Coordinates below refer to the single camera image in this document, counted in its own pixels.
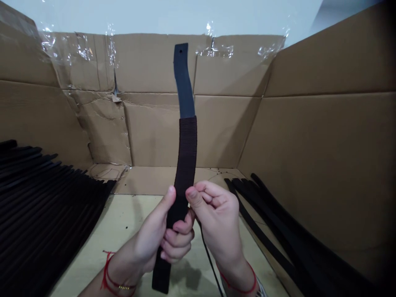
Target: hand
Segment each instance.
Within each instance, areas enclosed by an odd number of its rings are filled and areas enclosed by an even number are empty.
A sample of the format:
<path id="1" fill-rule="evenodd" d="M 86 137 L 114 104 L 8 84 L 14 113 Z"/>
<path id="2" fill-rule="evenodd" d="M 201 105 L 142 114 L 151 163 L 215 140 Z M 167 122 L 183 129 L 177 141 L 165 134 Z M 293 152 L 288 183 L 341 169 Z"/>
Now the hand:
<path id="1" fill-rule="evenodd" d="M 161 257 L 169 263 L 179 261 L 188 253 L 194 238 L 195 214 L 189 210 L 185 221 L 177 221 L 173 229 L 166 229 L 167 212 L 175 199 L 176 190 L 171 186 L 139 231 L 113 256 L 108 268 L 110 276 L 112 273 L 123 275 L 121 283 L 135 285 L 144 273 L 154 269 L 160 245 L 163 248 Z"/>
<path id="2" fill-rule="evenodd" d="M 238 199 L 209 181 L 188 188 L 186 197 L 201 222 L 204 240 L 220 272 L 235 288 L 250 290 L 255 280 L 242 252 Z"/>

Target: wrist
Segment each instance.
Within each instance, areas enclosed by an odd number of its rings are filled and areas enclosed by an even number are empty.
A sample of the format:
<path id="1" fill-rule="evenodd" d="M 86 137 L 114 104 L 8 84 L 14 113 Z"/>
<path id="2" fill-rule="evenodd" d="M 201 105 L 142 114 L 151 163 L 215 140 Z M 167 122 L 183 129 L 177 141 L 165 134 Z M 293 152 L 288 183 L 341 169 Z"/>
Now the wrist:
<path id="1" fill-rule="evenodd" d="M 136 286 L 144 275 L 144 267 L 131 259 L 124 259 L 116 253 L 109 263 L 108 274 L 116 283 Z"/>
<path id="2" fill-rule="evenodd" d="M 256 283 L 255 274 L 243 255 L 235 262 L 222 264 L 216 261 L 216 264 L 229 287 L 247 292 Z"/>

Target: cardboard box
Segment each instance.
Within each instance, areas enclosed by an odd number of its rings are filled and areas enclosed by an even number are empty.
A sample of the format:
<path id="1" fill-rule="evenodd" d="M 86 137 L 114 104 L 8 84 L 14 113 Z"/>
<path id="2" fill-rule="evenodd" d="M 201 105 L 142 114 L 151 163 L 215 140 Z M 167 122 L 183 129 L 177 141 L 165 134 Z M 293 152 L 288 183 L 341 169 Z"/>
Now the cardboard box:
<path id="1" fill-rule="evenodd" d="M 101 163 L 90 172 L 121 177 L 120 193 L 162 194 L 179 139 L 173 47 L 188 42 L 197 176 L 225 186 L 256 173 L 314 236 L 379 281 L 396 215 L 395 40 L 384 4 L 277 55 L 283 36 L 51 33 L 58 42 L 44 52 L 34 22 L 0 4 L 0 141 L 82 169 Z"/>

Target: person's right hand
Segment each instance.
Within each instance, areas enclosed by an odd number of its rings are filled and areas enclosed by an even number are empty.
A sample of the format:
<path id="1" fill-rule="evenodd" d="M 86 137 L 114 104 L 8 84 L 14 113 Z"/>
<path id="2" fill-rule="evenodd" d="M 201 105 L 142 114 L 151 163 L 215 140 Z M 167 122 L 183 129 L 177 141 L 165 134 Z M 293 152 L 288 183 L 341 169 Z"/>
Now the person's right hand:
<path id="1" fill-rule="evenodd" d="M 209 181 L 188 188 L 186 197 L 201 222 L 204 240 L 220 272 L 234 287 L 249 290 L 255 280 L 242 252 L 238 199 Z"/>

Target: fingernail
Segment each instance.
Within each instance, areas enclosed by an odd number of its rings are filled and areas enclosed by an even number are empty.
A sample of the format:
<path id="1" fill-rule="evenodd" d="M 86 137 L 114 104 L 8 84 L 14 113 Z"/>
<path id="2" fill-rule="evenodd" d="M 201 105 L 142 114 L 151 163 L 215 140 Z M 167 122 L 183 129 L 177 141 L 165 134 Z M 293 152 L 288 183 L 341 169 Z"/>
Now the fingernail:
<path id="1" fill-rule="evenodd" d="M 193 189 L 190 193 L 189 193 L 189 197 L 190 198 L 194 198 L 196 195 L 197 195 L 197 190 L 196 189 Z"/>

